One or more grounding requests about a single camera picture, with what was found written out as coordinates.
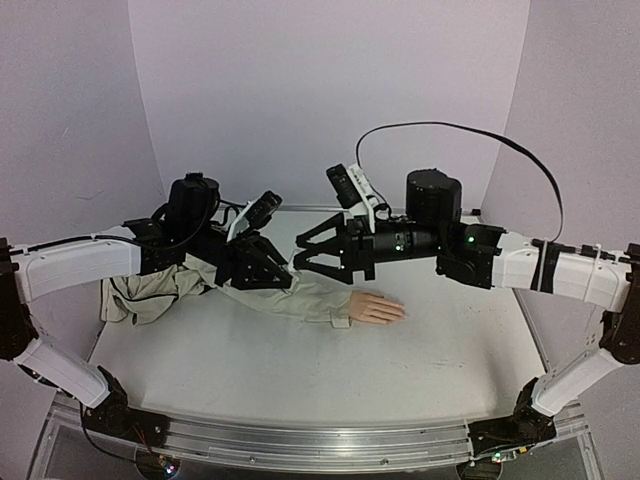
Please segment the clear nail polish bottle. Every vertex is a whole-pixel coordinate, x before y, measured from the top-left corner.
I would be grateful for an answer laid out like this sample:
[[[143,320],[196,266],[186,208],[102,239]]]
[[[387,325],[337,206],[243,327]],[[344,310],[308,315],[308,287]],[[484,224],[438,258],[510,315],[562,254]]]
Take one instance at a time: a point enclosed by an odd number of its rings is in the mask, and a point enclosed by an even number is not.
[[[301,252],[300,249],[294,249],[291,252],[291,255],[289,256],[289,260],[287,263],[287,270],[289,273],[294,274],[298,271],[298,269],[295,267],[295,257]]]

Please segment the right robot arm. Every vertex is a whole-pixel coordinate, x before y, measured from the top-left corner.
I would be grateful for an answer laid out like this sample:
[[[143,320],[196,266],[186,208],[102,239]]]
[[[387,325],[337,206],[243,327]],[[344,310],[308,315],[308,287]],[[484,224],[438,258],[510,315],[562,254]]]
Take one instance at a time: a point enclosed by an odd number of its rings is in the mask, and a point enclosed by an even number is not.
[[[513,412],[472,422],[471,456],[501,462],[552,440],[555,416],[618,368],[639,361],[639,248],[604,251],[527,238],[461,219],[459,181],[436,169],[406,179],[405,212],[380,220],[364,171],[338,165],[327,172],[341,212],[299,235],[293,264],[348,284],[366,280],[380,263],[434,258],[439,275],[482,289],[523,289],[581,300],[603,311],[603,333],[568,363],[529,381]]]

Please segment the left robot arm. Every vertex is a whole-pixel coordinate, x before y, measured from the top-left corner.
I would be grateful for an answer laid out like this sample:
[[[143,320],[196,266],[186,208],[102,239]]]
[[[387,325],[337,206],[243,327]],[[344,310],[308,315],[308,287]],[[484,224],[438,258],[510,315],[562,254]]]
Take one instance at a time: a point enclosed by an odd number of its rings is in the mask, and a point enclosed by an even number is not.
[[[285,260],[260,233],[282,199],[264,192],[245,206],[232,204],[232,221],[215,220],[223,200],[216,180],[189,173],[175,181],[153,215],[108,230],[35,245],[1,241],[1,357],[35,380],[79,402],[83,429],[137,442],[165,444],[167,416],[131,405],[105,367],[90,364],[60,342],[41,319],[45,305],[74,293],[98,292],[102,280],[150,275],[193,257],[213,268],[213,283],[238,291],[286,289]]]

